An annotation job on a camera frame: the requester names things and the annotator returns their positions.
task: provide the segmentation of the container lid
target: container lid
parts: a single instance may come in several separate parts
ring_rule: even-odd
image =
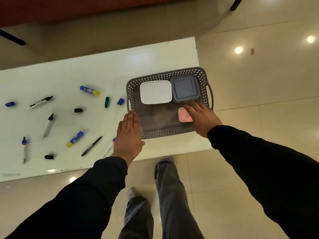
[[[140,85],[143,104],[161,104],[172,100],[172,85],[168,80],[147,81]]]
[[[195,100],[199,97],[199,87],[194,73],[187,73],[171,78],[175,102]]]

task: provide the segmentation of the black table leg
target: black table leg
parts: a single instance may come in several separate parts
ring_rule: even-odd
[[[9,39],[13,42],[15,42],[16,44],[20,44],[22,46],[26,45],[26,42],[21,40],[21,39],[18,39],[17,37],[14,37],[13,35],[11,35],[10,33],[7,33],[3,30],[0,29],[0,36],[6,38],[6,39]]]
[[[235,0],[234,4],[232,5],[232,7],[230,8],[230,10],[235,11],[236,8],[239,6],[239,4],[241,3],[242,0]]]

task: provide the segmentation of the black sleeve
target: black sleeve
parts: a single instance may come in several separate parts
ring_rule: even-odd
[[[98,160],[7,238],[101,238],[126,175],[124,159]]]
[[[231,126],[212,128],[208,138],[233,166],[265,214],[290,238],[318,236],[317,161]]]

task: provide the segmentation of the leg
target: leg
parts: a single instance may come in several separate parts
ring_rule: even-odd
[[[161,160],[154,177],[159,194],[163,239],[204,239],[192,216],[184,185],[171,158]]]
[[[119,239],[152,239],[153,228],[154,219],[148,200],[140,195],[131,198],[127,204],[124,227]]]
[[[239,6],[242,0],[235,0],[234,4],[231,6],[230,10],[235,11],[236,8]]]
[[[5,31],[3,31],[1,29],[0,29],[0,36],[6,38],[8,40],[11,40],[11,41],[15,42],[16,44],[20,44],[22,46],[26,45],[25,41],[23,41],[21,39],[18,39],[17,37],[11,35],[10,33],[5,32]]]

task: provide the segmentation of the white tabletop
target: white tabletop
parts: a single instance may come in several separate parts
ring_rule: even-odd
[[[59,60],[0,71],[0,181],[85,169],[101,158],[116,135],[118,122],[127,112],[126,83],[139,76],[198,66],[194,38]],[[101,92],[94,96],[81,85]],[[28,107],[47,96],[42,106]],[[104,108],[105,97],[110,97]],[[5,107],[14,101],[15,107]],[[83,108],[83,113],[74,113]],[[41,140],[48,117],[56,120],[49,136]],[[71,148],[68,141],[79,131],[85,135]],[[23,164],[22,138],[29,138],[30,161]],[[84,157],[81,154],[99,137],[98,144]],[[195,152],[211,148],[195,132],[146,140],[136,160]],[[55,154],[54,160],[44,159]]]

